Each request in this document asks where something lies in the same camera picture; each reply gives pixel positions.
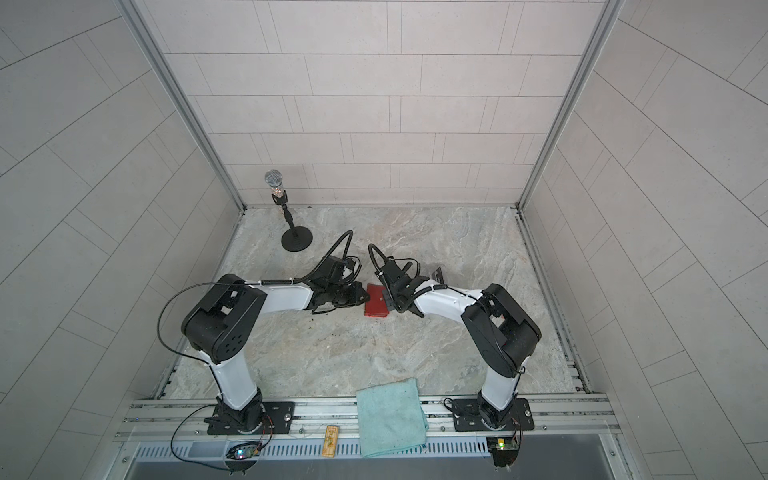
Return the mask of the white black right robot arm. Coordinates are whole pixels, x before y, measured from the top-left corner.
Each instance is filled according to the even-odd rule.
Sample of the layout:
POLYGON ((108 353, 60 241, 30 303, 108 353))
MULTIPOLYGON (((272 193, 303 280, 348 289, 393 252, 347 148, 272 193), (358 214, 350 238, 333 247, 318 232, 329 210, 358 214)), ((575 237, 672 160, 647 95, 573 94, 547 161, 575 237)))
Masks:
POLYGON ((526 362, 542 339, 539 326, 499 284, 461 289, 421 274, 410 276, 409 268, 392 257, 374 266, 398 312, 437 315, 464 325, 488 366, 477 415, 492 430, 510 426, 526 362))

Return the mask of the left green circuit board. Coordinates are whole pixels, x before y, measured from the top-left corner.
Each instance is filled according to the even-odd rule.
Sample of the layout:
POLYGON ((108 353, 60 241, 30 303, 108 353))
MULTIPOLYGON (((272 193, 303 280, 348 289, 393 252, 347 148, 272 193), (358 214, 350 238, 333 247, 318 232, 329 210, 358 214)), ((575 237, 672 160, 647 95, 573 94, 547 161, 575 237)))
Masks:
POLYGON ((259 456, 259 442, 245 442, 232 446, 226 453, 226 458, 232 461, 249 461, 259 456))

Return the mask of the microphone on black stand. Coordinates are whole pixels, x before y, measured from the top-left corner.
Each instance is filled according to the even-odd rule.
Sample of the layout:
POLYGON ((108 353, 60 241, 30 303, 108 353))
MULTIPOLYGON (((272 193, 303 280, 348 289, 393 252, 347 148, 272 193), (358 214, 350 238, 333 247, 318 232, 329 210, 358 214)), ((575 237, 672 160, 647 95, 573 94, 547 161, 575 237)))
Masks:
POLYGON ((283 175, 276 169, 267 171, 264 175, 265 182, 271 189, 273 202, 281 208, 288 229, 281 237, 282 247, 289 252, 300 252, 309 247, 313 240, 311 231, 303 226, 296 226, 294 218, 288 206, 287 191, 283 186, 283 175))

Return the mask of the teal folded cloth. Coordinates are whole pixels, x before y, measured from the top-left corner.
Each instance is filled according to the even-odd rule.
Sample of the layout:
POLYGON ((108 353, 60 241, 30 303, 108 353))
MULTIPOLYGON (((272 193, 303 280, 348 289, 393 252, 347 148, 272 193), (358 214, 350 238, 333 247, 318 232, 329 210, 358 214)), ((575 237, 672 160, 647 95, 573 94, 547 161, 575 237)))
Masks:
POLYGON ((359 390, 356 404, 363 458, 426 445, 428 422, 415 378, 359 390))

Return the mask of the green circuit board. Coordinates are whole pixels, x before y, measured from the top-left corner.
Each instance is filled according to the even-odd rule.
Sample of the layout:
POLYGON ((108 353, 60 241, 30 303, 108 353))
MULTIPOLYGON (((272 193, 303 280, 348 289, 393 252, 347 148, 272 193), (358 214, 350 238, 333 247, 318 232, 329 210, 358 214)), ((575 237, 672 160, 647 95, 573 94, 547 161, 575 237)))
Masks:
POLYGON ((520 441, 516 437, 487 437, 486 444, 496 468, 511 467, 517 460, 520 441))
POLYGON ((249 461, 259 456, 259 442, 245 442, 232 446, 226 453, 226 458, 232 461, 249 461))

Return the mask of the small wooden block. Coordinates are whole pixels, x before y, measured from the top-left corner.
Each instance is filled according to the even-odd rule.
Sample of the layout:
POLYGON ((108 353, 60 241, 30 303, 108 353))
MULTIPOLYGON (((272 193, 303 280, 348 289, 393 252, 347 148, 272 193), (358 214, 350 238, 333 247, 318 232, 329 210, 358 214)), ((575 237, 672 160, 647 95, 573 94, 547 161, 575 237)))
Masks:
POLYGON ((340 429, 336 425, 328 425, 325 430, 321 456, 324 458, 334 458, 337 453, 338 439, 340 429))

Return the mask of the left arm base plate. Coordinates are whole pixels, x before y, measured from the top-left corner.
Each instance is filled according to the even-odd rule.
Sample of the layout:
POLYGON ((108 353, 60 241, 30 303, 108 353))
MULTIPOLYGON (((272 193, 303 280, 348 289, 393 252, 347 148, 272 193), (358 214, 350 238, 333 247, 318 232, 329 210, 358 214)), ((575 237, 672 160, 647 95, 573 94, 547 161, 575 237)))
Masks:
POLYGON ((296 404, 289 401, 256 401, 243 410, 234 410, 218 401, 211 416, 204 419, 208 435, 288 434, 296 404))

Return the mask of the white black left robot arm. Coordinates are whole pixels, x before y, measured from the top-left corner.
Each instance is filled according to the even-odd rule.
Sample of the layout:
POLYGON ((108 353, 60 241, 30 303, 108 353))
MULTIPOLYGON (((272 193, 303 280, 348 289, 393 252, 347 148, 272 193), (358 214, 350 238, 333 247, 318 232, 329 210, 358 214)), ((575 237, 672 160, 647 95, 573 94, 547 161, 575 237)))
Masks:
POLYGON ((250 434, 265 424, 262 393, 242 352, 259 316, 363 305, 370 295, 357 280, 360 270, 358 257, 331 255, 300 279, 246 281, 229 273, 213 283, 181 326, 219 387, 213 414, 204 419, 208 434, 250 434))

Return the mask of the red card holder wallet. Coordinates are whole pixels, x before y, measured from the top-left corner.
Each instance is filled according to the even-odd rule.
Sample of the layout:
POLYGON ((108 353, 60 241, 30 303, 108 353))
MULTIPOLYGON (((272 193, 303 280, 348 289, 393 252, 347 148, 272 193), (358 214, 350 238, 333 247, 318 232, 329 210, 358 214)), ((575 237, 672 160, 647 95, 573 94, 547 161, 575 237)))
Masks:
POLYGON ((369 318, 385 318, 389 315, 387 292, 384 286, 368 284, 366 293, 369 299, 364 305, 364 315, 369 318))

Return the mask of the aluminium corner profile right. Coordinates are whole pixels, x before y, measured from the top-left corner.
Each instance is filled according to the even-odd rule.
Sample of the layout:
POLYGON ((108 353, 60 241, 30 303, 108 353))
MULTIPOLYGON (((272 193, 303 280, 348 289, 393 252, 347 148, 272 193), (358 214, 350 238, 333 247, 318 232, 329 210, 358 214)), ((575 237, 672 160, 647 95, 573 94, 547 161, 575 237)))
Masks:
POLYGON ((618 18, 622 4, 623 1, 621 0, 608 0, 602 7, 597 23, 588 39, 583 55, 577 65, 577 69, 569 83, 563 101, 531 171, 531 176, 527 181, 517 204, 517 209, 520 212, 527 207, 532 199, 534 190, 544 172, 546 164, 567 125, 570 115, 575 109, 588 78, 596 65, 601 50, 618 18))

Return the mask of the right green circuit board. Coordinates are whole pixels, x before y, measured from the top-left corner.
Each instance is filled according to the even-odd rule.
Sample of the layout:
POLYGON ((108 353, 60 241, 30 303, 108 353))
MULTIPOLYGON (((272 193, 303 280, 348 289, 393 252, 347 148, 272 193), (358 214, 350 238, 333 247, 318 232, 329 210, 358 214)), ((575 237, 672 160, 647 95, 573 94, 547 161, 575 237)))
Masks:
POLYGON ((517 460, 520 441, 516 437, 487 437, 486 444, 496 468, 511 467, 517 460))

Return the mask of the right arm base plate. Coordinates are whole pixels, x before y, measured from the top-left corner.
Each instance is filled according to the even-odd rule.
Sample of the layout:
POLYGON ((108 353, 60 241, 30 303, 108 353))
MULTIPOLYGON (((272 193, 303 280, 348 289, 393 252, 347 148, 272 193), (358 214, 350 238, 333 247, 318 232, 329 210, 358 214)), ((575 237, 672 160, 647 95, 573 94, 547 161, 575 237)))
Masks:
POLYGON ((527 432, 535 429, 532 411, 525 398, 513 398, 503 410, 497 410, 482 396, 444 398, 442 403, 452 414, 457 432, 527 432))

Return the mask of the aluminium corner profile left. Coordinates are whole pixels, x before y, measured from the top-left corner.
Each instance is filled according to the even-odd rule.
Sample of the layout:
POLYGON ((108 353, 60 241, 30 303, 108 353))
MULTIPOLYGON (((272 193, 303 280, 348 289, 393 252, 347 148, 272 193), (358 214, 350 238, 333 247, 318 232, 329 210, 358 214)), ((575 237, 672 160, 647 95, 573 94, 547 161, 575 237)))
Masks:
POLYGON ((174 76, 170 65, 164 58, 158 43, 153 38, 146 21, 137 8, 136 2, 129 0, 116 0, 115 4, 122 17, 126 21, 128 28, 134 36, 136 42, 138 43, 151 67, 155 71, 161 86, 176 107, 182 122, 189 131, 196 145, 201 150, 203 156, 208 161, 217 177, 221 180, 235 205, 241 212, 244 212, 246 210, 245 203, 240 197, 234 182, 232 181, 230 175, 227 173, 219 155, 215 151, 213 144, 208 138, 208 135, 204 131, 203 126, 198 116, 194 112, 190 101, 182 91, 182 88, 174 76))

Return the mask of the aluminium rail frame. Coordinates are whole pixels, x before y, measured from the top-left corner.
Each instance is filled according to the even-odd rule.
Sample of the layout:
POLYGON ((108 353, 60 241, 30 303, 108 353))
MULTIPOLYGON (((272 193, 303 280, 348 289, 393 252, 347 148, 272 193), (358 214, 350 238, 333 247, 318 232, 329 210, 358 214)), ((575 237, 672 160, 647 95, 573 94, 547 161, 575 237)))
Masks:
POLYGON ((604 394, 523 394, 513 400, 499 424, 475 396, 422 396, 402 406, 355 397, 266 399, 256 420, 236 425, 212 400, 139 400, 131 404, 114 435, 117 441, 171 439, 320 439, 335 426, 343 439, 362 433, 403 434, 424 427, 426 435, 512 436, 523 434, 617 433, 619 422, 604 394))

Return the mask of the aluminium corner profile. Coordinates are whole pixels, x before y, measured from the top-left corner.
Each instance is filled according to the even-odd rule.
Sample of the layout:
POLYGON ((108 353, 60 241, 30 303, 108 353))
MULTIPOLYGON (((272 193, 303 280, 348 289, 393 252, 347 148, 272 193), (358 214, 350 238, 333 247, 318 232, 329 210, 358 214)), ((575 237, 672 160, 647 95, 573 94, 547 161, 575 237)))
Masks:
POLYGON ((622 4, 623 1, 621 0, 608 0, 602 7, 597 23, 588 39, 583 55, 577 65, 577 69, 569 83, 563 101, 531 171, 531 176, 527 181, 517 204, 517 209, 520 212, 527 207, 532 199, 534 190, 544 172, 546 164, 567 125, 570 115, 575 109, 588 78, 596 65, 601 50, 618 18, 622 4))
POLYGON ((153 38, 146 21, 137 8, 136 2, 129 0, 116 0, 115 4, 122 17, 126 21, 128 28, 134 36, 136 42, 138 43, 151 67, 155 71, 161 86, 176 107, 182 122, 189 131, 196 145, 201 150, 203 156, 208 161, 217 177, 221 180, 235 205, 241 212, 244 212, 246 210, 245 203, 240 197, 234 182, 232 181, 230 175, 227 173, 219 155, 215 151, 213 144, 208 138, 208 135, 204 131, 203 126, 198 116, 194 112, 190 101, 182 91, 182 88, 174 76, 170 65, 164 58, 158 43, 153 38))

